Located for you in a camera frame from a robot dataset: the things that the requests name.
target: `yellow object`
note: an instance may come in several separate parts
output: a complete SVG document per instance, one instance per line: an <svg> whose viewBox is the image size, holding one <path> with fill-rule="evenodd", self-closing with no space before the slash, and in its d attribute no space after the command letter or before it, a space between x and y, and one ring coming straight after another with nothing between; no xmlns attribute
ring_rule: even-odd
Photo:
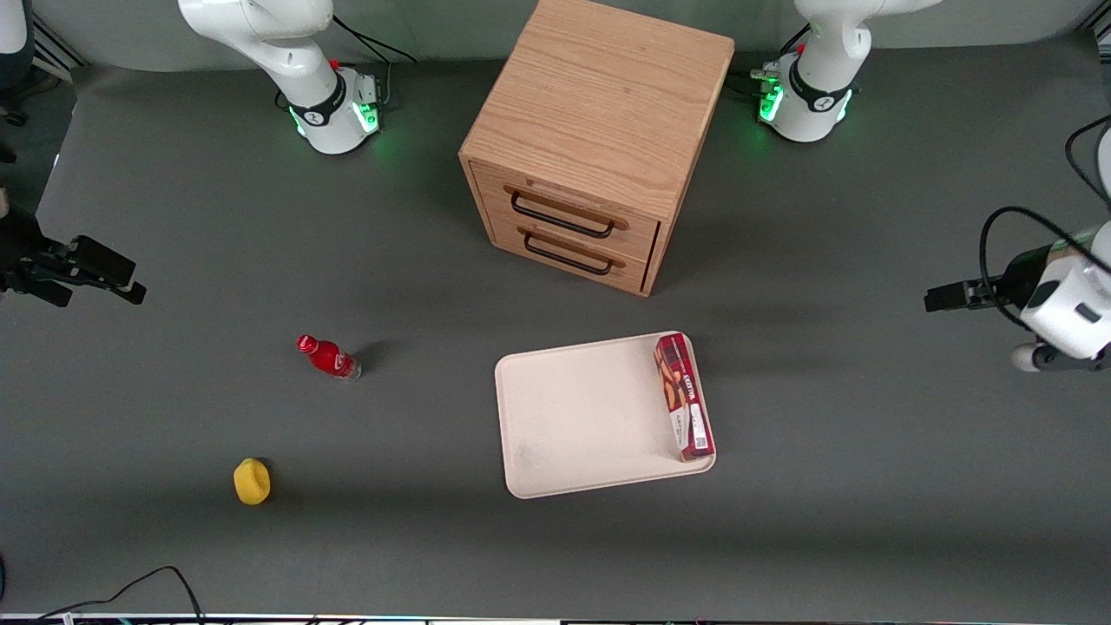
<svg viewBox="0 0 1111 625"><path fill-rule="evenodd" d="M257 506L270 495L270 472L254 458L247 458L232 474L236 495L248 506Z"/></svg>

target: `plastic bottle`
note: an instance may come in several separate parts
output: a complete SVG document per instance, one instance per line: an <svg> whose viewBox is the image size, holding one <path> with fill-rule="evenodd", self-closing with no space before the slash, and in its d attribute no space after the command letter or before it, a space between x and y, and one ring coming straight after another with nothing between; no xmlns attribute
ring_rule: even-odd
<svg viewBox="0 0 1111 625"><path fill-rule="evenodd" d="M303 335L297 340L297 349L309 356L313 367L342 383L354 382L362 375L362 365L330 341Z"/></svg>

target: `black cable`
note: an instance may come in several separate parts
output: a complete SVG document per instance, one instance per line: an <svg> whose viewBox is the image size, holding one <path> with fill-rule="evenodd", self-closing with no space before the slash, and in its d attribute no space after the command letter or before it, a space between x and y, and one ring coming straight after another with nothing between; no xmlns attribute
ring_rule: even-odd
<svg viewBox="0 0 1111 625"><path fill-rule="evenodd" d="M138 583L147 579L148 577L153 576L156 573L160 573L162 571L172 571L173 574L178 576L178 579L181 581L181 585L186 587L186 594L189 595L189 603L192 605L193 614L197 615L197 623L198 624L204 623L204 617L202 616L203 611L201 609L201 604L197 602L197 595L193 594L193 589L189 586L189 582L186 582L186 576L181 574L181 571L179 571L177 566L169 566L169 565L167 565L167 566L160 566L160 567L156 568L154 571L151 571L147 575L143 575L142 577L139 577L138 579L131 581L127 586L123 586L122 588L120 588L119 592L117 592L110 598L107 598L107 599L92 599L92 601L88 601L88 602L76 603L73 605L68 605L66 607L60 607L60 608L54 609L52 612L48 612L48 613L43 614L42 616L39 616L38 618L31 619L30 623L39 623L41 621L46 621L46 619L50 618L51 616L57 616L59 614L63 614L63 613L67 613L67 612L73 612L74 609L80 609L82 607L88 607L90 605L107 605L107 604L110 604L110 603L114 602L116 599L120 598L120 596L123 593L127 593L128 591L130 591L131 587L134 586L136 584L138 584Z"/></svg>
<svg viewBox="0 0 1111 625"><path fill-rule="evenodd" d="M351 32L351 34L354 36L356 41L358 41L359 43L362 43L363 47L366 47L371 52L373 52L374 54L377 54L379 59L382 59L383 63L390 64L390 59L387 59L386 54L382 54L381 52L379 52L378 48L374 48L373 46L371 46L366 39L363 39L362 37L360 37L358 33Z"/></svg>
<svg viewBox="0 0 1111 625"><path fill-rule="evenodd" d="M802 36L805 34L805 33L808 33L808 32L810 32L810 24L809 23L807 26L802 27L802 29L799 30L799 32L795 32L794 37L788 39L787 43L783 43L783 47L779 49L779 56L782 57L783 54L785 54L787 51L791 49L791 46L794 46L795 42L798 42L799 39L802 39Z"/></svg>
<svg viewBox="0 0 1111 625"><path fill-rule="evenodd" d="M1095 121L1093 121L1093 122L1091 122L1091 123L1089 123L1087 125L1082 125L1082 127L1078 128L1072 134L1069 134L1069 138L1065 139L1065 141L1064 141L1064 158L1068 159L1069 165L1072 167L1072 170L1077 172L1077 175L1080 175L1080 179L1084 181L1084 184L1088 184L1088 188L1091 189L1092 192L1094 192L1097 195L1099 195L1099 198L1101 200L1103 200L1103 203L1107 204L1108 210L1111 211L1111 196L1108 195L1107 189L1104 189L1102 184L1097 184L1088 175L1088 173L1084 172L1083 169L1081 169L1080 163L1077 162L1077 157L1072 153L1072 144L1077 141L1077 139L1080 138L1081 134L1083 134L1084 132L1088 132L1089 130L1095 128L1097 125L1099 125L1101 123L1105 124L1108 122L1108 120L1111 120L1111 114L1105 114L1105 115L1097 119ZM1103 132L1107 132L1107 128L1105 127L1103 129ZM1097 145L1097 150L1098 150L1099 149L1099 142L1097 142L1095 145Z"/></svg>
<svg viewBox="0 0 1111 625"><path fill-rule="evenodd" d="M399 50L399 49L394 48L393 46L390 46L389 43L383 43L382 41L379 41L378 39L374 39L373 37L370 37L368 34L363 34L363 33L359 32L358 30L356 30L356 29L349 27L348 24L343 23L343 20L339 19L339 17L332 16L332 20L334 20L336 23L340 28L342 28L343 30L346 30L346 31L350 32L351 34L358 37L360 40L366 40L366 41L369 41L371 43L377 43L377 44L381 46L382 48L386 48L387 50L393 50L394 52L401 54L402 57L409 59L410 61L412 61L414 63L417 62L417 59L412 54L410 54L409 52L406 52L404 50Z"/></svg>
<svg viewBox="0 0 1111 625"><path fill-rule="evenodd" d="M1019 214L1022 214L1029 219L1037 221L1043 228L1057 234L1058 238L1064 240L1064 242L1068 243L1069 246L1079 251L1080 254L1083 255L1089 262L1107 271L1108 274L1111 274L1111 264L1108 264L1102 259L1095 256L1092 252L1084 249L1084 246L1080 244L1077 241L1077 239L1072 238L1072 234L1065 232L1063 229L1061 229L1060 225L1053 223L1049 219L1045 219L1044 216L1030 210L1029 208L1023 208L1021 205L1004 205L1003 208L1000 208L994 212L992 212L988 216L988 219L983 222L983 229L980 230L980 280L983 281L984 286L988 289L988 295L991 298L991 302L995 304L995 308L1001 312L1001 314L1008 320L1010 320L1011 323L1018 325L1019 327L1025 331L1030 331L1030 326L1023 323L1022 320L1019 320L1019 317L1014 315L1013 312L1008 310L1007 306L1003 304L1003 302L995 294L995 286L992 285L991 276L988 274L988 232L991 231L992 223L994 223L997 219L999 219L1001 215L1008 212L1017 212Z"/></svg>

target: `plastic tray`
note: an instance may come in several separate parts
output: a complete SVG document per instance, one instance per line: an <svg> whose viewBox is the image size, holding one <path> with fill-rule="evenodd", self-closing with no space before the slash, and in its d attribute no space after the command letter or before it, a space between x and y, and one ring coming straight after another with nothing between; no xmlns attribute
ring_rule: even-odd
<svg viewBox="0 0 1111 625"><path fill-rule="evenodd" d="M502 359L494 380L509 492L531 500L709 471L717 456L679 458L652 359L668 334ZM693 345L691 362L699 380Z"/></svg>

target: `drawer handle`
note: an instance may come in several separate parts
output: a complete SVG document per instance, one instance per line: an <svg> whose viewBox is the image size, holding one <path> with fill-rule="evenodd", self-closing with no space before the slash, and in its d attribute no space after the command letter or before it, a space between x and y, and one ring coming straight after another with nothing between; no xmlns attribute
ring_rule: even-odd
<svg viewBox="0 0 1111 625"><path fill-rule="evenodd" d="M578 232L580 234L585 234L588 236L593 236L595 239L604 239L613 232L613 220L605 226L604 230L591 230L590 228L583 228L578 223L571 223L570 221L564 221L558 216L552 216L550 214L544 214L543 212L537 212L536 210L524 208L523 205L517 203L517 200L521 199L520 191L513 191L513 196L509 199L509 203L513 205L513 210L533 219L539 219L544 223L551 223L552 225L559 225L560 228L567 228L572 232Z"/></svg>
<svg viewBox="0 0 1111 625"><path fill-rule="evenodd" d="M582 270L582 271L587 271L588 273L593 273L595 275L604 275L604 274L607 274L607 273L610 272L610 269L613 268L613 261L612 260L610 260L609 262L605 263L605 268L604 269L599 269L597 266L591 266L590 264L587 264L584 262L579 262L578 260L571 260L570 258L564 258L564 256L562 256L562 255L560 255L560 254L558 254L556 252L548 251L547 249L540 249L539 246L536 246L533 244L529 244L530 240L532 240L532 232L526 232L524 233L524 249L527 249L527 250L529 250L532 253L536 253L538 255L543 255L544 258L550 258L550 259L552 259L552 260L554 260L557 262L562 262L563 264L570 264L571 266L574 266L575 269L579 269L579 270Z"/></svg>

